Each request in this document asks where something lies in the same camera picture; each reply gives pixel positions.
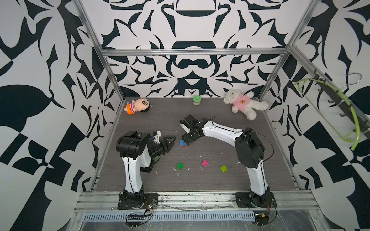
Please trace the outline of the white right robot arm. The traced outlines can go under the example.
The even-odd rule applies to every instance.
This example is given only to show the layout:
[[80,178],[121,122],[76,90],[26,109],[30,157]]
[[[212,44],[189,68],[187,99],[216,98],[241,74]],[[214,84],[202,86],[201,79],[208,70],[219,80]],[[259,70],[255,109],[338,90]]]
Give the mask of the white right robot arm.
[[265,148],[254,130],[234,129],[217,124],[212,119],[197,120],[192,115],[181,119],[180,125],[185,131],[182,139],[186,145],[201,137],[211,137],[235,147],[239,162],[248,171],[252,195],[262,197],[268,192],[264,171]]

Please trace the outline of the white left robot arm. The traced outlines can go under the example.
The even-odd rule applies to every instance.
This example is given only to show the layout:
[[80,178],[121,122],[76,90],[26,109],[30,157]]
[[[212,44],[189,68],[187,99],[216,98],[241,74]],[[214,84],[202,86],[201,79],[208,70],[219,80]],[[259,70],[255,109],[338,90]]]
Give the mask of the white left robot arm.
[[125,166],[124,199],[144,202],[141,172],[151,172],[160,158],[170,152],[175,141],[173,136],[161,138],[159,132],[151,135],[137,131],[129,131],[118,139],[116,150]]

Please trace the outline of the pink lego brick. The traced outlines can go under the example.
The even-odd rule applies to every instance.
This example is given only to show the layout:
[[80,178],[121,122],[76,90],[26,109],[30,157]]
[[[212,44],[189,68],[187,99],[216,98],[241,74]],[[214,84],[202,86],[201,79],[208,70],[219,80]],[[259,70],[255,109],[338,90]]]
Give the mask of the pink lego brick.
[[202,160],[202,162],[201,162],[201,165],[204,166],[204,167],[207,167],[208,164],[209,164],[209,162],[206,159]]

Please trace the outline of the lime green lego brick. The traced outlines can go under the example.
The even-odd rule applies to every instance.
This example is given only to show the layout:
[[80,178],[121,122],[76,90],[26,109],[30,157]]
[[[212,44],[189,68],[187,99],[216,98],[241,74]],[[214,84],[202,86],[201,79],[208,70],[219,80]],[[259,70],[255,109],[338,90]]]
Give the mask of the lime green lego brick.
[[222,166],[220,167],[220,170],[221,170],[222,172],[227,172],[227,171],[228,171],[228,168],[226,167],[226,165],[222,165]]

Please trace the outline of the green lidded plastic jar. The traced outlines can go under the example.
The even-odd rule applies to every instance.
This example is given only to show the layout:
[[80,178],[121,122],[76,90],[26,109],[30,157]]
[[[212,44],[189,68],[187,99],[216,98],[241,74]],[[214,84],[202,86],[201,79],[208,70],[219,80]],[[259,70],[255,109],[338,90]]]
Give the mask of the green lidded plastic jar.
[[200,105],[201,104],[202,97],[199,95],[193,96],[193,105]]

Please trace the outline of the cartoon boy plush doll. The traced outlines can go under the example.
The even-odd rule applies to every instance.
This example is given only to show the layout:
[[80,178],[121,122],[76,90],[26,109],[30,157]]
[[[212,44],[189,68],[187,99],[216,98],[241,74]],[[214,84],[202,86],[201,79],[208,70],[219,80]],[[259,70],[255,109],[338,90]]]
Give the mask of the cartoon boy plush doll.
[[124,108],[124,111],[129,115],[133,115],[138,112],[146,113],[150,110],[152,106],[153,105],[150,104],[147,98],[140,98],[136,101],[132,100],[131,102],[128,102],[126,107]]

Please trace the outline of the white teddy bear pink shirt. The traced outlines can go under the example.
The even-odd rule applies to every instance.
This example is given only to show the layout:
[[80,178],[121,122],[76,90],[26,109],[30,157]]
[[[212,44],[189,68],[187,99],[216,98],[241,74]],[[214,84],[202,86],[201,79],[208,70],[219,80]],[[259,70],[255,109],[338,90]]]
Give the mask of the white teddy bear pink shirt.
[[242,112],[248,120],[257,118],[257,111],[265,111],[269,107],[266,101],[253,100],[254,92],[242,93],[237,89],[230,89],[223,98],[223,102],[227,105],[232,105],[233,113]]

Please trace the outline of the green clothes hanger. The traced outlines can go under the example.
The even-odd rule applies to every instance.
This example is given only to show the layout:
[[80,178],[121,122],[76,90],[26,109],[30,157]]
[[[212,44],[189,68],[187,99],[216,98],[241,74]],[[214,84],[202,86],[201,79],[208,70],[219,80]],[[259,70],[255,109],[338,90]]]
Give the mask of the green clothes hanger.
[[[314,104],[308,97],[307,93],[309,91],[309,87],[305,85],[318,85],[318,91],[324,92],[330,98],[328,103],[334,106],[337,106],[341,109],[342,113],[340,114],[341,117],[347,117],[354,123],[354,128],[346,135],[342,135],[336,126],[334,126],[328,117],[325,116],[320,111],[319,100],[320,97],[317,97],[317,102]],[[337,88],[332,81],[328,77],[320,77],[318,74],[315,75],[314,78],[311,79],[302,79],[294,83],[297,87],[298,91],[305,97],[310,104],[315,108],[315,110],[319,113],[319,115],[326,121],[326,123],[337,133],[337,135],[345,142],[352,143],[351,150],[354,151],[361,140],[361,133],[367,130],[365,121],[362,120],[357,113],[359,109],[355,106],[355,104],[350,101],[350,99],[343,93],[342,89]]]

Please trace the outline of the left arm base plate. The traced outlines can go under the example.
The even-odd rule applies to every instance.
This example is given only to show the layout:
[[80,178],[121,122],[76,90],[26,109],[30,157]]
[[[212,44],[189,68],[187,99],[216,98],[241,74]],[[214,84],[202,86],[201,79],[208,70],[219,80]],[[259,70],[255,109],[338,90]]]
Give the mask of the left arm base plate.
[[119,196],[118,210],[146,209],[158,204],[157,193],[145,193],[135,195],[134,193],[123,193]]

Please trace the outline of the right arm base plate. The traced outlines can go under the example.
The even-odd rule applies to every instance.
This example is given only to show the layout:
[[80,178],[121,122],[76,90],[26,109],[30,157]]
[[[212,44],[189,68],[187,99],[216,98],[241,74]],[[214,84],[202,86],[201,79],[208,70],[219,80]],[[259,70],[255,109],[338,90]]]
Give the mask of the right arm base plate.
[[267,190],[262,196],[250,193],[235,193],[236,203],[240,208],[275,208],[277,203],[272,192]]

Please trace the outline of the aluminium front rail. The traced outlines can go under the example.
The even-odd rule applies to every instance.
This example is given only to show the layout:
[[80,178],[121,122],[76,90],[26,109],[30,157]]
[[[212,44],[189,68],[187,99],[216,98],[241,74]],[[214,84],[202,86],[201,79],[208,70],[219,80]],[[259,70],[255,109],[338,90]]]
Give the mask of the aluminium front rail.
[[[159,210],[202,211],[237,209],[235,191],[158,192]],[[309,190],[272,191],[278,209],[318,210],[319,204]],[[118,192],[81,193],[74,212],[116,212]]]

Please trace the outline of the black wall hook rack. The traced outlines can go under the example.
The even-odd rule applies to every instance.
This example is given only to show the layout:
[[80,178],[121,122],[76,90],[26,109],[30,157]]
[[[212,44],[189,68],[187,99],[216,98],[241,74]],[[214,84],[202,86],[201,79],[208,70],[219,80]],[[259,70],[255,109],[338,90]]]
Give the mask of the black wall hook rack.
[[355,96],[350,97],[346,96],[344,90],[347,89],[350,85],[355,85],[361,82],[362,75],[360,73],[354,72],[346,74],[346,77],[355,75],[358,77],[358,81],[354,83],[347,83],[342,88],[337,88],[330,78],[326,75],[323,75],[317,69],[314,70],[314,78],[312,81],[316,82],[319,86],[320,92],[325,92],[330,100],[328,103],[335,104],[342,110],[341,117],[348,117],[354,124],[354,132],[361,132],[366,136],[370,135],[370,118],[365,114],[363,110],[360,109],[360,103],[355,102]]

